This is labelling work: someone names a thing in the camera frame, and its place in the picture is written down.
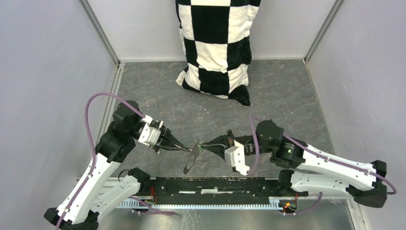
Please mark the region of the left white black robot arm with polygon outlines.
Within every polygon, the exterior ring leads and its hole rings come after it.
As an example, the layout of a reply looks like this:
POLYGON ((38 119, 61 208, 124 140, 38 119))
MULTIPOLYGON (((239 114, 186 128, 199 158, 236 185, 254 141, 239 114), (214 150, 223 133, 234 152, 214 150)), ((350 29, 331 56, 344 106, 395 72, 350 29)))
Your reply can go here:
POLYGON ((128 197, 150 190, 150 175, 139 168, 128 171, 119 184, 102 196, 100 190, 111 174, 136 147, 143 144, 155 152, 191 151, 164 126, 163 121, 141 116, 134 101, 120 103, 113 121, 92 148, 92 159, 75 188, 58 207, 49 208, 44 218, 59 230, 96 230, 102 219, 128 197))

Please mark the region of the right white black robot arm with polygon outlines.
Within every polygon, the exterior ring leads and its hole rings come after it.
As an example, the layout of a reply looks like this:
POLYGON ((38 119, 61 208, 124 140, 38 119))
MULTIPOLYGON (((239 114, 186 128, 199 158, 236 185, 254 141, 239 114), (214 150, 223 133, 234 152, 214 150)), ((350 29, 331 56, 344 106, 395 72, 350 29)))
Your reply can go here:
POLYGON ((233 171, 243 176, 254 171, 246 157, 270 154, 270 162, 281 168, 277 191, 291 193, 344 194, 363 206, 382 208, 387 200, 383 180, 387 165, 383 161, 361 163, 324 152, 284 133, 272 120, 251 127, 250 136, 225 135, 200 144, 200 148, 222 158, 233 171))

